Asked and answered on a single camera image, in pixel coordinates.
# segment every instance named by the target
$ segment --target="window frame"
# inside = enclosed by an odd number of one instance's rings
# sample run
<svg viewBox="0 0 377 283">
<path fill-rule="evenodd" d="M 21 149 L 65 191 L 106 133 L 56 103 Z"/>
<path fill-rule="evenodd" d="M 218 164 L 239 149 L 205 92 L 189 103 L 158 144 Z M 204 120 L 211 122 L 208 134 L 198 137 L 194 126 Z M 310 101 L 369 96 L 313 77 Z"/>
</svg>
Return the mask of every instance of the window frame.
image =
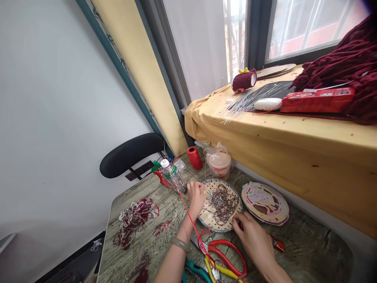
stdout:
<svg viewBox="0 0 377 283">
<path fill-rule="evenodd" d="M 274 24 L 277 0 L 252 0 L 249 21 L 249 51 L 247 66 L 249 69 L 262 70 L 276 65 L 303 64 L 333 51 L 338 44 L 337 40 L 326 45 L 305 49 L 294 54 L 287 54 L 267 61 L 267 46 L 271 42 L 272 27 Z"/>
</svg>

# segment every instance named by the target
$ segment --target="hand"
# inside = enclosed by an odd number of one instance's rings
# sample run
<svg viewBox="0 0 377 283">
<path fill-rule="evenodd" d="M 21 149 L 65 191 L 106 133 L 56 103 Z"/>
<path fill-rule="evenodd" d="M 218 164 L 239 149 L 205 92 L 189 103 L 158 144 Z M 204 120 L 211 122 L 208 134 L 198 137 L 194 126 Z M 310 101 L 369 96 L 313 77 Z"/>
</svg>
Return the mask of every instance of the hand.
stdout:
<svg viewBox="0 0 377 283">
<path fill-rule="evenodd" d="M 199 182 L 187 184 L 189 209 L 192 219 L 197 219 L 204 206 L 204 185 Z"/>
<path fill-rule="evenodd" d="M 241 239 L 247 254 L 262 274 L 277 264 L 270 235 L 248 212 L 233 217 L 233 229 Z"/>
</svg>

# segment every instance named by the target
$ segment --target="red packaging box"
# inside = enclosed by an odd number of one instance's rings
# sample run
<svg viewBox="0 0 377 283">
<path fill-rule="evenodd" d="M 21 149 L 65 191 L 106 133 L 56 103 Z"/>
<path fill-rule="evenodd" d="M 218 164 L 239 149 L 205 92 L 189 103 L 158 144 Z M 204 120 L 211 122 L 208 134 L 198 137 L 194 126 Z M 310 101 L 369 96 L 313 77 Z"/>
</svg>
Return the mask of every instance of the red packaging box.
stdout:
<svg viewBox="0 0 377 283">
<path fill-rule="evenodd" d="M 280 112 L 341 113 L 352 102 L 354 96 L 353 88 L 293 92 L 283 98 Z"/>
</svg>

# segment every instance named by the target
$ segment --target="woman's left hand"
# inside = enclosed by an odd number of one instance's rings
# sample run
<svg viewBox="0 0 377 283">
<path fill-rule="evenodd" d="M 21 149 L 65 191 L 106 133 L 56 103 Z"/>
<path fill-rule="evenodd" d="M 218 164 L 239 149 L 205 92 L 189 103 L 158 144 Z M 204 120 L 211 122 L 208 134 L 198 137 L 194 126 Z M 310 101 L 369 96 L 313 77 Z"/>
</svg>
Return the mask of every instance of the woman's left hand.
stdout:
<svg viewBox="0 0 377 283">
<path fill-rule="evenodd" d="M 204 206 L 204 185 L 199 182 L 191 182 L 187 184 L 189 209 L 193 219 L 197 219 Z"/>
</svg>

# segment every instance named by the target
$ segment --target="black chair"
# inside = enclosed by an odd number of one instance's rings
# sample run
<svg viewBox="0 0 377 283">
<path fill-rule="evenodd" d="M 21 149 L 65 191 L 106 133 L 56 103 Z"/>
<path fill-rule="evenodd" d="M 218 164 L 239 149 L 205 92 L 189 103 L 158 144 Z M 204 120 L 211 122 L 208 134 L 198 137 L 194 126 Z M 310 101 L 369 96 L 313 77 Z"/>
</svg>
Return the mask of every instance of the black chair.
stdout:
<svg viewBox="0 0 377 283">
<path fill-rule="evenodd" d="M 155 133 L 137 136 L 110 151 L 102 159 L 99 170 L 106 178 L 115 178 L 129 169 L 139 180 L 142 180 L 131 166 L 157 152 L 164 156 L 162 154 L 164 142 L 165 140 Z"/>
</svg>

